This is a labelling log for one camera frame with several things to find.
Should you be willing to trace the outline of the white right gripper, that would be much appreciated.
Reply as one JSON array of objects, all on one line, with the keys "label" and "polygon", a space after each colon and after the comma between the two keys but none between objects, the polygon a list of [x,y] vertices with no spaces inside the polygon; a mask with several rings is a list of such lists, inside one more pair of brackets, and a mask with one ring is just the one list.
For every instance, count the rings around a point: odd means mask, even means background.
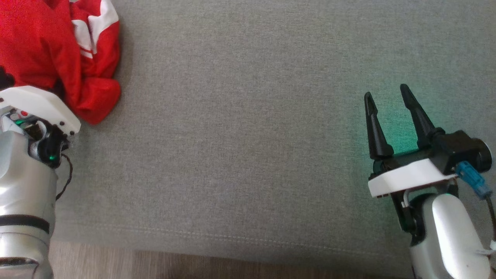
[{"label": "white right gripper", "polygon": [[455,173],[441,173],[429,159],[430,150],[424,150],[431,146],[435,137],[444,135],[445,130],[434,126],[407,84],[401,84],[400,91],[405,107],[411,113],[420,151],[393,156],[394,150],[386,141],[377,117],[377,106],[372,94],[367,92],[364,95],[367,138],[370,158],[376,160],[367,185],[373,197],[433,185],[457,177]]}]

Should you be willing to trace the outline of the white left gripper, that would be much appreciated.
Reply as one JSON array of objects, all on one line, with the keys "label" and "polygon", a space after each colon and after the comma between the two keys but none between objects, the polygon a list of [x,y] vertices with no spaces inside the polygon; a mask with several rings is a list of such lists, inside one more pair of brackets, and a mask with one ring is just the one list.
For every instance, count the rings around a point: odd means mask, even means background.
[{"label": "white left gripper", "polygon": [[67,135],[77,134],[81,122],[76,115],[59,98],[65,96],[63,82],[58,79],[52,87],[52,92],[32,86],[14,87],[15,79],[0,67],[0,97],[1,108],[16,108],[28,114],[41,118],[51,125],[57,125]]}]

